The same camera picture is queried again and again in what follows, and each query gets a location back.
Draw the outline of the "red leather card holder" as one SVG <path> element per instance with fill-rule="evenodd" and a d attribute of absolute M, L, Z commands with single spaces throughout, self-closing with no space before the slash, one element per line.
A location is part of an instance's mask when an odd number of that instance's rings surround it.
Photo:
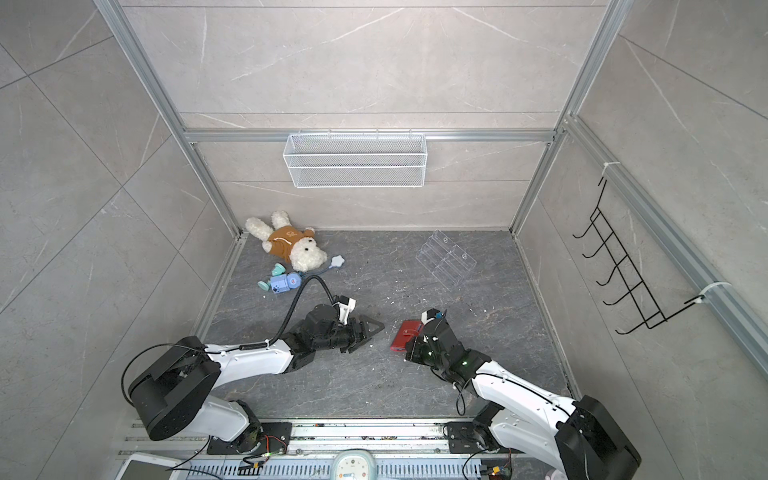
<path fill-rule="evenodd" d="M 390 350 L 398 353 L 406 352 L 407 345 L 421 333 L 422 328 L 423 323 L 420 320 L 403 321 L 390 345 Z"/>

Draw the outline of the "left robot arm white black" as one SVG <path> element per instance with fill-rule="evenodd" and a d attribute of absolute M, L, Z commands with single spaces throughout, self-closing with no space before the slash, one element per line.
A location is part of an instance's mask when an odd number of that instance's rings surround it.
<path fill-rule="evenodd" d="M 184 337 L 130 384 L 128 401 L 152 441 L 193 433 L 250 450 L 261 422 L 244 401 L 226 401 L 212 391 L 250 377 L 301 369 L 318 351 L 352 353 L 384 330 L 383 323 L 354 317 L 351 309 L 341 303 L 318 305 L 271 342 L 215 345 Z"/>

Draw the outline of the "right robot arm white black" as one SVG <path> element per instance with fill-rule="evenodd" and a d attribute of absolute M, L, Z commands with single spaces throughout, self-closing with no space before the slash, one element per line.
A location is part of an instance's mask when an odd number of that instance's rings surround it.
<path fill-rule="evenodd" d="M 405 359 L 486 402 L 472 421 L 481 449 L 523 452 L 568 479 L 634 477 L 642 457 L 600 401 L 558 395 L 512 374 L 464 347 L 438 310 L 424 312 L 420 323 L 418 335 L 406 343 Z"/>

